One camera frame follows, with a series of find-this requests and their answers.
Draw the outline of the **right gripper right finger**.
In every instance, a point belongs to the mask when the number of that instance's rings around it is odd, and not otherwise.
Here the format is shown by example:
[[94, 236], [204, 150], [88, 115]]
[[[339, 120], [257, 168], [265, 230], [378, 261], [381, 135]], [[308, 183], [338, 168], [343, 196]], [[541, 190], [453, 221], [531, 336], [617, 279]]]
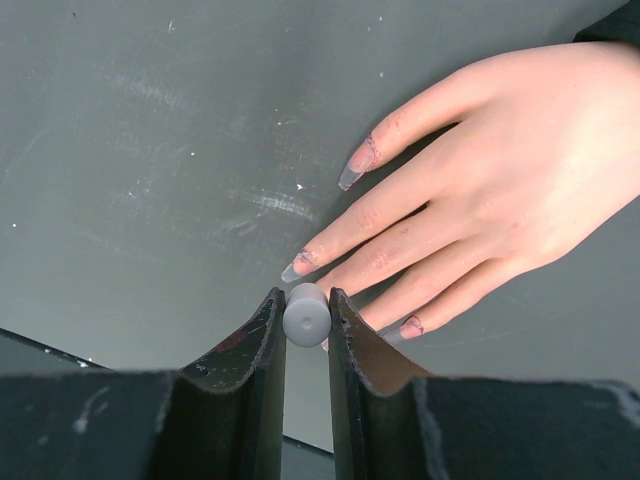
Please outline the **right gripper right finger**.
[[330, 296], [340, 479], [635, 479], [639, 396], [611, 381], [440, 377]]

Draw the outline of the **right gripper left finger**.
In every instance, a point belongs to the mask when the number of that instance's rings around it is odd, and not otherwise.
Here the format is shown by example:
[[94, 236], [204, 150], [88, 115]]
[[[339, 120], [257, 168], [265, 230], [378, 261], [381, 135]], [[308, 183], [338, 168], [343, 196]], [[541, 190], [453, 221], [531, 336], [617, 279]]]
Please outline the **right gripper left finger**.
[[57, 371], [1, 377], [5, 479], [276, 479], [285, 295], [178, 370], [110, 370], [38, 342]]

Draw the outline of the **white nail polish cap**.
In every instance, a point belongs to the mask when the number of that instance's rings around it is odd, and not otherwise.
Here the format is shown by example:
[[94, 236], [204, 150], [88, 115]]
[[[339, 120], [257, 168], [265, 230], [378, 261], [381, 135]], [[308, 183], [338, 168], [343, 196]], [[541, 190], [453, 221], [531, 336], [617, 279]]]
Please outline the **white nail polish cap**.
[[314, 283], [294, 287], [286, 297], [283, 314], [285, 336], [294, 345], [311, 348], [327, 339], [331, 330], [328, 298]]

